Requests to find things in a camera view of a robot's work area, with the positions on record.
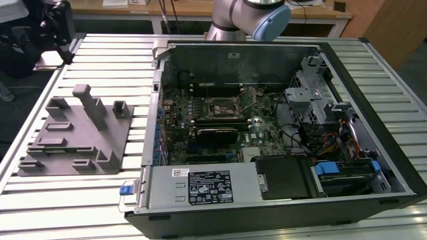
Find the wooden table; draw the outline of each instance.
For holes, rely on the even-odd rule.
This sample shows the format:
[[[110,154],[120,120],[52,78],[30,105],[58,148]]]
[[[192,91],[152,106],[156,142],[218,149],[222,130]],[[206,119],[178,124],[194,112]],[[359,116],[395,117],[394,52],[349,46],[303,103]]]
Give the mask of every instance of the wooden table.
[[[132,5],[128,8],[103,9],[103,0],[68,0],[71,2],[75,19],[86,20],[148,20],[152,23],[154,34],[163,34],[162,12],[158,0],[148,5]],[[180,21],[211,22],[214,0],[178,0],[175,3],[176,15]],[[333,25],[329,37],[342,35],[349,20],[354,17],[350,11],[334,10],[334,0],[326,1],[326,6],[311,6],[291,10],[291,24]],[[175,20],[171,1],[166,1],[167,18]]]

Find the blue latch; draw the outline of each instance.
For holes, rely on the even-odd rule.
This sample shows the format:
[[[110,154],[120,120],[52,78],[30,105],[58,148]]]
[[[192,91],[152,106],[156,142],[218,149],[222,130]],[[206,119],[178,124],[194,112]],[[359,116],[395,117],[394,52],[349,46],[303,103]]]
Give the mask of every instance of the blue latch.
[[[120,187],[120,196],[134,195],[134,186],[122,186]]]
[[[375,172],[379,172],[382,170],[382,167],[381,167],[381,164],[378,161],[371,161],[371,165],[373,165]]]
[[[314,169],[318,175],[341,173],[339,166],[333,161],[319,162]]]

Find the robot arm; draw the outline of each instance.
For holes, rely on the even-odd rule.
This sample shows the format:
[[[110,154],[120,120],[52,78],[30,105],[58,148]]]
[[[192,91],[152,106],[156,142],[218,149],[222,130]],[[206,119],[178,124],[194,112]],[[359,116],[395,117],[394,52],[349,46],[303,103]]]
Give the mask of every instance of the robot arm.
[[[56,51],[64,63],[71,64],[74,35],[67,0],[2,0],[0,70],[12,77],[24,77],[46,51]]]
[[[291,10],[285,0],[215,0],[207,39],[273,41],[286,29]]]

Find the warning label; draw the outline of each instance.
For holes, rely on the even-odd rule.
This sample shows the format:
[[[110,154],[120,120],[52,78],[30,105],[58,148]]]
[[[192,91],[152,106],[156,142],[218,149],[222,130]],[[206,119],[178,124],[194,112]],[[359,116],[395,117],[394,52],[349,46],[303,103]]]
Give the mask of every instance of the warning label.
[[[230,171],[188,172],[188,196],[191,205],[232,203]]]

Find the aluminum slotted table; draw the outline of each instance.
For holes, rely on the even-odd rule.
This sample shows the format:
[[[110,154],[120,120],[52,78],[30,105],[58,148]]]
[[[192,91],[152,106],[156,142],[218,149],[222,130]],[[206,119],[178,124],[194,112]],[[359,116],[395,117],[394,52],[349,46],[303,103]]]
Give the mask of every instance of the aluminum slotted table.
[[[74,64],[59,68],[0,164],[0,239],[146,239],[120,213],[119,187],[140,175],[142,153],[154,77],[152,46],[156,40],[203,40],[199,35],[88,34],[72,43]],[[317,39],[331,44],[397,142],[427,180],[427,108],[370,43],[355,38],[286,37],[278,41]],[[19,177],[18,163],[48,116],[47,99],[64,97],[70,104],[75,84],[90,84],[104,105],[123,100],[135,105],[122,171],[116,175]],[[346,100],[345,91],[337,85]],[[136,203],[126,196],[124,207]],[[427,202],[389,210],[355,224],[317,226],[198,237],[214,239],[425,239]]]

